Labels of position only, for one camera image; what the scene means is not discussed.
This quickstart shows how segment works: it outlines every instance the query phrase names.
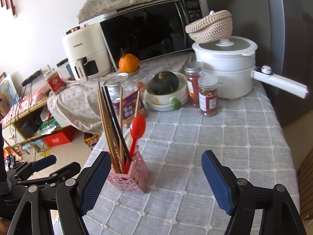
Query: red plastic spoon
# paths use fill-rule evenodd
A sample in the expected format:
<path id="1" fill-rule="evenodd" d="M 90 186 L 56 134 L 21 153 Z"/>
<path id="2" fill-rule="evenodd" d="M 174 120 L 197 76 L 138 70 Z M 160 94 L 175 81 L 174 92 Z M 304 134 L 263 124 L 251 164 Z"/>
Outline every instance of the red plastic spoon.
<path id="1" fill-rule="evenodd" d="M 131 134 L 131 137 L 133 138 L 131 142 L 130 151 L 129 151 L 129 155 L 131 156 L 131 158 L 134 155 L 137 140 L 143 136 L 143 134 L 145 133 L 145 130 L 146 130 L 146 119 L 143 115 L 139 114 L 132 120 L 130 124 L 130 134 Z M 130 163 L 129 161 L 127 161 L 124 172 L 123 172 L 124 174 L 128 174 L 129 167 L 130 167 Z"/>

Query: red gift box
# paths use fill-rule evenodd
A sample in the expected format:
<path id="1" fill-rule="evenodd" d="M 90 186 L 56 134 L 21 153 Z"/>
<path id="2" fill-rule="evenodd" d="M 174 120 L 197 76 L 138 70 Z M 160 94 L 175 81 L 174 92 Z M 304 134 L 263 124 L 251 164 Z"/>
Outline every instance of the red gift box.
<path id="1" fill-rule="evenodd" d="M 75 128 L 73 126 L 68 126 L 54 134 L 45 136 L 43 140 L 50 146 L 55 147 L 58 145 L 63 145 L 72 142 L 75 133 Z"/>

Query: stack of plates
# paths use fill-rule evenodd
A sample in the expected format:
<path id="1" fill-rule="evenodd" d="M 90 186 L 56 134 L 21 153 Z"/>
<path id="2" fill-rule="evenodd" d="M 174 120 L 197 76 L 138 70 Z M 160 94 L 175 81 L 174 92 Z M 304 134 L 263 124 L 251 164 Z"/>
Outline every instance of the stack of plates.
<path id="1" fill-rule="evenodd" d="M 145 103 L 147 104 L 148 107 L 152 108 L 153 110 L 156 111 L 171 111 L 173 110 L 172 104 L 168 104 L 168 105 L 157 105 L 155 103 L 151 103 L 149 102 L 149 94 L 147 91 L 144 92 L 143 94 L 143 98 L 145 100 Z M 183 97 L 181 100 L 179 100 L 182 105 L 184 105 L 188 100 L 188 94 L 185 95 L 185 97 Z"/>

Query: bowl handle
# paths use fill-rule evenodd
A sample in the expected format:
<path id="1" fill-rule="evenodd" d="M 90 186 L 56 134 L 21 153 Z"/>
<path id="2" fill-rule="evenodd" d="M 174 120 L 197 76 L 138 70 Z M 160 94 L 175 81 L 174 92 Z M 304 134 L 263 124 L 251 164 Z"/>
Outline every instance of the bowl handle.
<path id="1" fill-rule="evenodd" d="M 172 104 L 173 110 L 179 110 L 182 108 L 182 103 L 176 97 L 172 97 L 170 103 Z"/>

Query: gray checkered tablecloth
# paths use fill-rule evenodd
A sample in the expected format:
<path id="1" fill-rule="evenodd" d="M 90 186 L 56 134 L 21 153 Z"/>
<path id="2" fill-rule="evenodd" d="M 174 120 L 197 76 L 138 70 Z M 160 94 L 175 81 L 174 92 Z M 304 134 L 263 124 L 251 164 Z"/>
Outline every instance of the gray checkered tablecloth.
<path id="1" fill-rule="evenodd" d="M 147 193 L 122 193 L 106 182 L 84 217 L 91 235 L 223 235 L 229 216 L 218 207 L 201 168 L 207 149 L 255 186 L 284 184 L 299 209 L 291 152 L 260 82 L 242 98 L 219 99 L 215 117 L 203 117 L 189 104 L 178 111 L 148 110 L 139 145 L 150 170 Z M 101 137 L 85 166 L 105 149 Z M 253 235 L 259 234 L 261 215 L 257 210 Z M 54 229 L 62 233 L 59 222 Z"/>

